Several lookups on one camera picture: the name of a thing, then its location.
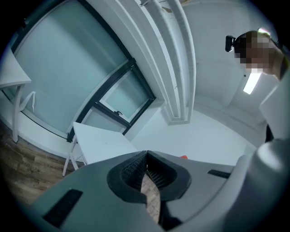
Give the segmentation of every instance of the window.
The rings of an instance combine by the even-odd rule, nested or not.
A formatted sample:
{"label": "window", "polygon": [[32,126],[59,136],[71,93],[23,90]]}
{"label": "window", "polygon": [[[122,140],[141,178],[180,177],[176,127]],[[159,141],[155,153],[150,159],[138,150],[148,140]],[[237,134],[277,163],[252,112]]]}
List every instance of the window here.
{"label": "window", "polygon": [[[12,51],[32,80],[23,98],[36,92],[34,111],[28,104],[23,113],[42,127],[68,141],[74,121],[125,134],[155,99],[135,59],[85,0],[50,1],[26,21]],[[5,94],[14,100],[14,89]]]}

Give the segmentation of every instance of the black vent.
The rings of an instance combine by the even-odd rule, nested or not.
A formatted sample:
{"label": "black vent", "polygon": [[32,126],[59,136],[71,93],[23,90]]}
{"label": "black vent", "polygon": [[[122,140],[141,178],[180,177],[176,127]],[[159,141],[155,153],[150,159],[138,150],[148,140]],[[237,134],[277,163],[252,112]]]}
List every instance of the black vent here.
{"label": "black vent", "polygon": [[208,171],[208,174],[211,174],[211,175],[214,175],[214,176],[218,176],[218,177],[222,177],[222,178],[226,178],[226,179],[228,179],[230,177],[230,175],[231,175],[228,172],[222,172],[222,171],[217,171],[217,170],[213,170],[213,169]]}
{"label": "black vent", "polygon": [[71,189],[69,190],[53,207],[43,216],[43,219],[55,227],[60,227],[68,214],[71,212],[82,192]]}
{"label": "black vent", "polygon": [[159,159],[148,155],[147,164],[147,175],[157,186],[159,191],[175,181],[177,177],[176,171]]}
{"label": "black vent", "polygon": [[161,201],[180,198],[191,182],[185,168],[152,151],[142,151],[113,167],[107,175],[107,183],[124,201],[146,203],[146,196],[141,193],[146,172],[159,189]]}
{"label": "black vent", "polygon": [[121,173],[122,180],[130,187],[141,191],[142,180],[147,170],[147,154],[136,159],[133,163],[126,166]]}

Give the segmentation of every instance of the white table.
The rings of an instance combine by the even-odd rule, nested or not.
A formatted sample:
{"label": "white table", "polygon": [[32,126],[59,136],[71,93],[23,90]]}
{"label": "white table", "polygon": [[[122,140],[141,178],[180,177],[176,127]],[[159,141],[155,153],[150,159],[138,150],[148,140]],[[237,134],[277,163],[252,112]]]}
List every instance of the white table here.
{"label": "white table", "polygon": [[72,155],[76,143],[80,146],[84,164],[92,164],[138,151],[120,132],[99,129],[77,122],[73,123],[73,129],[75,137],[63,168],[63,176],[65,175],[70,159],[75,170],[78,169],[77,163]]}
{"label": "white table", "polygon": [[22,90],[25,84],[30,83],[30,78],[23,71],[10,48],[7,48],[1,59],[0,66],[0,90],[16,86],[14,100],[14,113],[12,119],[13,141],[18,141],[18,113]]}

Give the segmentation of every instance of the white ceiling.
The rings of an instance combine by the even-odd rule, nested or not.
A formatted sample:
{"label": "white ceiling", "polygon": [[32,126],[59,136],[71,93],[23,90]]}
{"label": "white ceiling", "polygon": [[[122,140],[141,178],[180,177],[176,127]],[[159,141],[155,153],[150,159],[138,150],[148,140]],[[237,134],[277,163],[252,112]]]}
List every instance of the white ceiling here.
{"label": "white ceiling", "polygon": [[237,37],[249,30],[263,27],[271,31],[275,38],[273,27],[247,1],[190,0],[183,5],[183,9],[195,48],[197,96],[214,100],[220,105],[215,108],[220,108],[225,113],[228,111],[231,117],[235,117],[233,109],[236,112],[239,110],[237,119],[260,133],[266,123],[262,123],[259,105],[278,81],[273,76],[262,74],[251,95],[243,92],[249,73],[234,58],[233,52],[225,51],[225,37]]}

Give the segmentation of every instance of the white wall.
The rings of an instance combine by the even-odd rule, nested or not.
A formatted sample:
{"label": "white wall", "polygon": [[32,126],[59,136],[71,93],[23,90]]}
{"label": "white wall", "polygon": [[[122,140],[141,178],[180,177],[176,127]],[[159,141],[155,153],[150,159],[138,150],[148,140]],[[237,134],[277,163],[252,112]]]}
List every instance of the white wall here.
{"label": "white wall", "polygon": [[235,165],[245,149],[255,148],[233,130],[197,111],[193,111],[190,124],[176,126],[168,126],[157,111],[132,144],[139,150],[228,165]]}
{"label": "white wall", "polygon": [[196,95],[193,108],[229,127],[255,147],[265,142],[267,123],[258,123],[253,115],[236,106],[226,108],[220,101]]}
{"label": "white wall", "polygon": [[124,135],[130,142],[136,137],[140,130],[149,122],[153,115],[160,109],[163,101],[154,101],[147,108],[147,110],[140,116],[136,123],[130,128],[130,130]]}

